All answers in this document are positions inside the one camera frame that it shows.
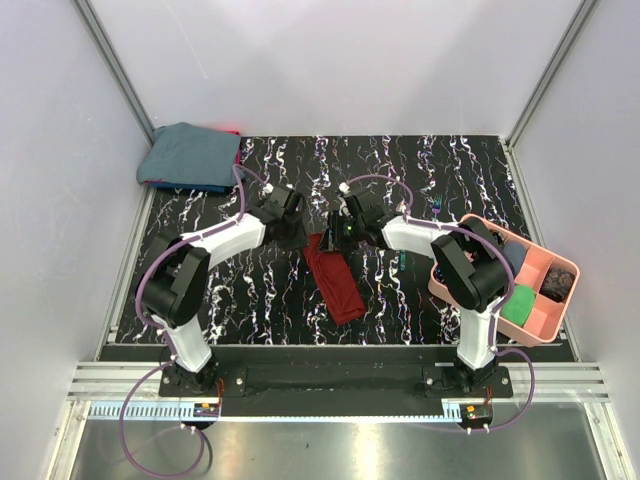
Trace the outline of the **dark red cloth napkin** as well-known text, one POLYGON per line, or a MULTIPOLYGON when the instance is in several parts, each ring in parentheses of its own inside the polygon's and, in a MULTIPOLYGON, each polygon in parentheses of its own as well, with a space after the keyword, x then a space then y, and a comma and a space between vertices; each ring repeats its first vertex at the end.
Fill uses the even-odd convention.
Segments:
POLYGON ((321 251, 321 239, 321 234, 311 234, 303 254, 331 318, 340 326, 362 316, 365 306, 344 257, 321 251))

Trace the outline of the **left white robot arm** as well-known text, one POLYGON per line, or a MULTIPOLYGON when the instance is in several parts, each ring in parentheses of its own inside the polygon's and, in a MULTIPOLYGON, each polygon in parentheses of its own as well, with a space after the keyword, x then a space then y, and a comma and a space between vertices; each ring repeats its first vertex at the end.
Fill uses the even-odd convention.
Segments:
POLYGON ((153 240, 135 293, 138 318, 160 332, 170 351, 173 378, 196 396, 214 389, 216 360, 204 339, 198 312, 209 271, 244 251, 274 243, 280 249, 307 245, 304 196, 286 186, 266 185, 251 208, 207 229, 153 240))

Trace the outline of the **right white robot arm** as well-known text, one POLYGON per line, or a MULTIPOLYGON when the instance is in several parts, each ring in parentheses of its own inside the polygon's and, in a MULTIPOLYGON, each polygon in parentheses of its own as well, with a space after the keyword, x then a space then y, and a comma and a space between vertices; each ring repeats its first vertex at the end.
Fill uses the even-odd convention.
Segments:
POLYGON ((440 390, 476 396, 498 365, 496 334, 501 306, 514 289, 514 268, 483 221, 442 223, 393 213, 367 189, 339 186, 340 208, 329 213, 320 246, 346 253, 366 243, 432 259, 460 312, 454 366, 440 390))

